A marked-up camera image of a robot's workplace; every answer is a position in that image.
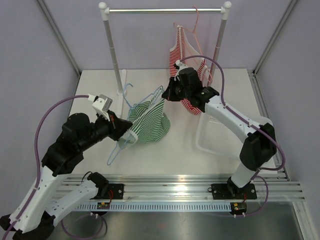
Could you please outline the green striped tank top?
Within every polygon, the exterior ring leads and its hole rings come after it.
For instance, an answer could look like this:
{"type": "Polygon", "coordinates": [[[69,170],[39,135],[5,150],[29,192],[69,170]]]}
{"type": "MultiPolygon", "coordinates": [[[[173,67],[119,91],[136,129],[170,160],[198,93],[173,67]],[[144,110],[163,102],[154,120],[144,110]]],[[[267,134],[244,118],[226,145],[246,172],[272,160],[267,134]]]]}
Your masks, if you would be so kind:
{"type": "Polygon", "coordinates": [[[164,87],[161,85],[140,102],[130,104],[127,120],[132,126],[117,142],[121,150],[136,143],[148,144],[160,141],[170,130],[171,122],[164,112],[165,100],[162,98],[164,87]]]}

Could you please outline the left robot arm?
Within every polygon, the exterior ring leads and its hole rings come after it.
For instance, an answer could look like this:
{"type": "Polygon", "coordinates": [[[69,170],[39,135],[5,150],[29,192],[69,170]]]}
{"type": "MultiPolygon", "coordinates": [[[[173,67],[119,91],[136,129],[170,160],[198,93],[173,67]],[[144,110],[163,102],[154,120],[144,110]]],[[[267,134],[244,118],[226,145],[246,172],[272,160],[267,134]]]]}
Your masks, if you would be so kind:
{"type": "Polygon", "coordinates": [[[46,240],[58,223],[82,202],[111,197],[109,181],[94,172],[80,186],[58,201],[52,197],[58,187],[84,159],[84,151],[109,137],[118,141],[133,125],[107,112],[110,119],[99,116],[90,122],[84,113],[72,114],[62,125],[62,132],[41,161],[41,176],[37,187],[29,191],[17,210],[0,218],[1,227],[14,232],[14,240],[46,240]]]}

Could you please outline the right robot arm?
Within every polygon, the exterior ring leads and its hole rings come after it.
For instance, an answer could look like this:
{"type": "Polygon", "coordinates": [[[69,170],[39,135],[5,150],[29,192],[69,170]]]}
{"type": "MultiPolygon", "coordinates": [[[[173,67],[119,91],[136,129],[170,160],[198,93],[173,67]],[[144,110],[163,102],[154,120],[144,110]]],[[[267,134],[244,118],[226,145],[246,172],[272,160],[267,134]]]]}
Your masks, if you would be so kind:
{"type": "Polygon", "coordinates": [[[277,153],[273,125],[258,123],[228,105],[221,92],[202,85],[192,67],[178,67],[162,98],[170,102],[189,101],[192,107],[216,118],[238,137],[242,143],[240,165],[226,184],[227,193],[232,198],[239,198],[261,167],[277,153]]]}

